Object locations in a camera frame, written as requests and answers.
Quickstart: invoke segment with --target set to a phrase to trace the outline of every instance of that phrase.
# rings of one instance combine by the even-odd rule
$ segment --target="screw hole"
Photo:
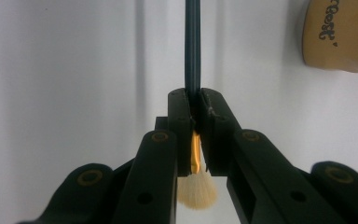
[[[102,178],[103,173],[100,170],[88,170],[77,178],[77,184],[88,187],[100,182]]]
[[[307,200],[305,194],[298,190],[293,190],[292,192],[290,192],[290,196],[292,197],[292,199],[298,201],[299,203],[303,203]]]
[[[153,196],[150,193],[141,193],[138,195],[138,203],[140,204],[148,204],[153,201]]]
[[[325,173],[341,184],[350,184],[353,182],[353,176],[351,176],[351,174],[337,167],[328,166],[325,169]]]
[[[155,142],[165,142],[168,140],[168,135],[166,133],[154,133],[152,140]]]
[[[242,133],[242,137],[251,142],[257,142],[260,136],[255,132],[246,131]]]

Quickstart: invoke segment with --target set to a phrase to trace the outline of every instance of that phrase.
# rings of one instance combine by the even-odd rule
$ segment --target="white bristles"
[[[178,177],[177,201],[192,209],[206,209],[217,199],[216,186],[201,165],[196,175]]]

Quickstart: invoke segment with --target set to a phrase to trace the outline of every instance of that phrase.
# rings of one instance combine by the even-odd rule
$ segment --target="beige label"
[[[306,64],[358,72],[358,0],[311,0],[304,24]]]

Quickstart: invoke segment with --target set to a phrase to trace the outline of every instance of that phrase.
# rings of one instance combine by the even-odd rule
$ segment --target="brush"
[[[212,177],[200,163],[200,135],[193,132],[191,144],[191,175],[178,177],[177,201],[191,209],[206,209],[217,199]]]

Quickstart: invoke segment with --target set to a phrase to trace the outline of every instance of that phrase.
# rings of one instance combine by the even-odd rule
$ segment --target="white wall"
[[[358,171],[358,74],[307,67],[307,0],[202,1],[202,86],[294,166]],[[135,156],[184,87],[184,1],[0,1],[0,224],[33,219],[66,176]],[[177,223],[239,223],[217,179],[212,209]]]

